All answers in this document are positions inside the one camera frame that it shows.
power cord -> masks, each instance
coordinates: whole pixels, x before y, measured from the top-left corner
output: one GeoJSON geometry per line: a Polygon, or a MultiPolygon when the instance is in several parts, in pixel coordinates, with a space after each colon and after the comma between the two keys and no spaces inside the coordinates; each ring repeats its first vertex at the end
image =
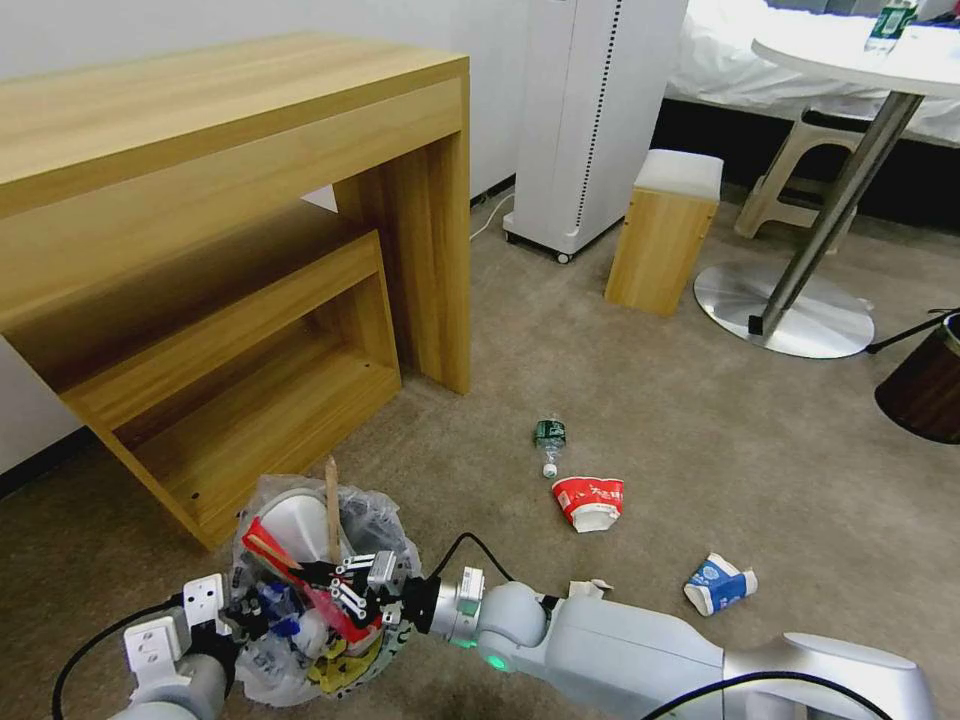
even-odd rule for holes
{"type": "Polygon", "coordinates": [[[53,697],[51,698],[50,702],[50,712],[53,715],[53,720],[63,720],[63,686],[67,682],[67,676],[70,674],[70,671],[73,670],[73,666],[80,662],[84,655],[90,652],[98,643],[100,643],[101,640],[113,635],[113,633],[115,633],[117,630],[126,627],[134,620],[139,620],[145,615],[152,615],[153,613],[169,610],[170,608],[177,607],[179,605],[183,605],[183,593],[171,595],[169,599],[162,603],[151,605],[148,608],[143,608],[143,610],[137,610],[135,613],[127,615],[125,618],[118,620],[110,627],[101,630],[92,638],[87,640],[87,642],[81,645],[80,649],[71,655],[69,660],[67,660],[66,664],[63,666],[63,669],[60,671],[60,674],[57,675],[56,683],[53,685],[53,697]]]}
{"type": "Polygon", "coordinates": [[[437,567],[434,568],[433,572],[427,577],[428,580],[437,578],[440,573],[443,572],[443,569],[447,566],[447,563],[450,562],[450,558],[453,557],[453,554],[457,551],[457,548],[460,547],[460,543],[467,538],[473,540],[477,545],[480,546],[480,549],[483,550],[484,554],[490,558],[490,562],[492,562],[496,566],[497,570],[500,571],[500,574],[503,575],[504,580],[507,582],[513,582],[513,575],[504,570],[503,565],[501,565],[500,561],[497,560],[492,552],[490,552],[490,548],[484,544],[483,540],[471,532],[460,533],[460,535],[457,536],[457,539],[453,541],[450,549],[447,550],[447,554],[443,556],[443,560],[440,561],[437,567]]]}
{"type": "Polygon", "coordinates": [[[490,227],[490,223],[492,223],[492,222],[493,222],[493,219],[497,216],[497,211],[500,210],[500,208],[503,207],[503,204],[504,204],[507,200],[509,200],[510,198],[512,198],[515,194],[516,194],[516,193],[510,193],[510,194],[507,195],[506,197],[501,198],[500,202],[498,202],[498,203],[497,203],[497,206],[493,209],[493,212],[490,213],[490,217],[488,217],[488,218],[487,218],[487,221],[483,224],[483,227],[480,228],[479,230],[477,230],[473,235],[470,236],[470,239],[471,239],[471,240],[473,240],[477,235],[479,235],[479,234],[482,233],[484,230],[486,230],[488,227],[490,227]]]}
{"type": "Polygon", "coordinates": [[[658,707],[653,712],[647,713],[643,716],[642,720],[657,720],[669,712],[676,710],[681,705],[686,705],[688,702],[693,702],[698,700],[705,695],[710,695],[711,693],[718,692],[720,690],[726,690],[727,688],[736,687],[737,685],[744,685],[748,682],[755,682],[757,680],[798,680],[800,682],[810,683],[812,685],[820,685],[821,687],[829,688],[830,690],[835,690],[836,692],[844,695],[856,703],[859,703],[867,710],[876,715],[880,720],[893,720],[893,718],[886,712],[884,712],[880,707],[875,703],[871,702],[865,698],[860,693],[851,690],[848,687],[845,687],[839,683],[835,683],[832,680],[827,680],[822,677],[817,677],[816,675],[808,675],[807,673],[798,673],[791,672],[789,670],[764,670],[761,672],[747,673],[746,675],[741,675],[739,677],[730,678],[728,680],[721,680],[719,682],[710,683],[709,685],[704,685],[701,688],[696,690],[691,690],[688,693],[684,693],[679,697],[674,698],[668,703],[664,703],[658,707]]]}

blue paper cup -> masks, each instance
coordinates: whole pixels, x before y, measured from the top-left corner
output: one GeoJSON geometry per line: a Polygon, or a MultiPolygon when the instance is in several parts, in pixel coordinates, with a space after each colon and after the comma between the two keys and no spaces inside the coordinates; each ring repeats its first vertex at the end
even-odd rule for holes
{"type": "Polygon", "coordinates": [[[720,612],[757,591],[753,570],[737,570],[717,553],[710,553],[690,580],[683,594],[704,617],[720,612]]]}

white plastic stool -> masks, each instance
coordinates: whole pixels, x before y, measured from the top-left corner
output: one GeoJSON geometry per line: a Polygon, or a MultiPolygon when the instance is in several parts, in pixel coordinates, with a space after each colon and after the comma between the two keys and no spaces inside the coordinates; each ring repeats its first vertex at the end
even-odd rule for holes
{"type": "MultiPolygon", "coordinates": [[[[793,124],[790,134],[783,141],[777,156],[773,159],[766,175],[761,175],[750,191],[750,196],[743,204],[740,215],[734,223],[734,230],[738,235],[752,238],[757,230],[767,220],[780,222],[799,227],[812,227],[819,210],[802,205],[795,205],[780,199],[784,189],[799,190],[823,197],[830,187],[830,183],[807,180],[793,177],[797,163],[809,150],[820,145],[839,145],[850,152],[857,149],[867,122],[849,118],[838,118],[824,115],[812,110],[805,110],[800,119],[793,124]]],[[[850,216],[843,232],[850,228],[854,216],[850,216]]]]}
{"type": "Polygon", "coordinates": [[[723,160],[651,150],[633,186],[604,297],[672,315],[720,201],[723,160]]]}

table pedestal base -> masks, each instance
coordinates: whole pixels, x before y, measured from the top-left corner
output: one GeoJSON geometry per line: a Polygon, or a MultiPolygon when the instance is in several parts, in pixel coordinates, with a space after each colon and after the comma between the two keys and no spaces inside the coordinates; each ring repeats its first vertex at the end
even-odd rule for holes
{"type": "Polygon", "coordinates": [[[873,340],[873,320],[862,300],[828,280],[811,277],[767,336],[751,335],[751,315],[762,315],[783,274],[766,263],[707,268],[693,286],[703,311],[737,337],[774,352],[806,358],[856,355],[873,340]]]}

white bedsheet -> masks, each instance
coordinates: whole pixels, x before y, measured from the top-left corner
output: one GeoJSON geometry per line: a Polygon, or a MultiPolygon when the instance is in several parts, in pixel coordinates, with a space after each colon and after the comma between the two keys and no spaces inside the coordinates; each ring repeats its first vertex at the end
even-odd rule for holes
{"type": "MultiPolygon", "coordinates": [[[[757,57],[750,44],[756,29],[769,22],[768,13],[777,13],[777,21],[789,20],[796,24],[797,32],[822,36],[825,42],[842,24],[862,26],[866,39],[873,22],[870,18],[773,9],[764,0],[690,0],[667,97],[790,120],[805,107],[851,117],[876,115],[886,97],[883,90],[803,75],[757,57]]],[[[960,146],[960,101],[926,98],[907,136],[960,146]]]]}

